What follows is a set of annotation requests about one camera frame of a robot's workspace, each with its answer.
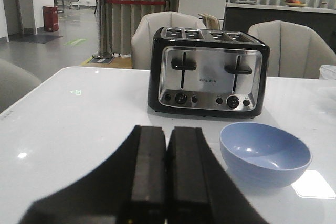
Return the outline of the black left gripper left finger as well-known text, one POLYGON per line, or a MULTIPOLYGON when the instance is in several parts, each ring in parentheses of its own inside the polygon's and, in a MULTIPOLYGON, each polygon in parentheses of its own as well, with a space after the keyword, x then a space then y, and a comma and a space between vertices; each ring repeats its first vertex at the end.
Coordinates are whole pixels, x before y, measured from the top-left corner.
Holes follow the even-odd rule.
POLYGON ((31 204, 24 223, 164 223, 165 153, 160 127, 135 126, 98 167, 31 204))

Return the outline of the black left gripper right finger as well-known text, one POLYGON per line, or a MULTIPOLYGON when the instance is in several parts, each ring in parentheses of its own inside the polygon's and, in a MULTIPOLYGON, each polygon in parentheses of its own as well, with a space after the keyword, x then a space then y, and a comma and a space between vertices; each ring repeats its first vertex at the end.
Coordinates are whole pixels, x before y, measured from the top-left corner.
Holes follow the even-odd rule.
POLYGON ((200 128, 174 128, 167 175, 168 223, 266 223, 224 171, 200 128))

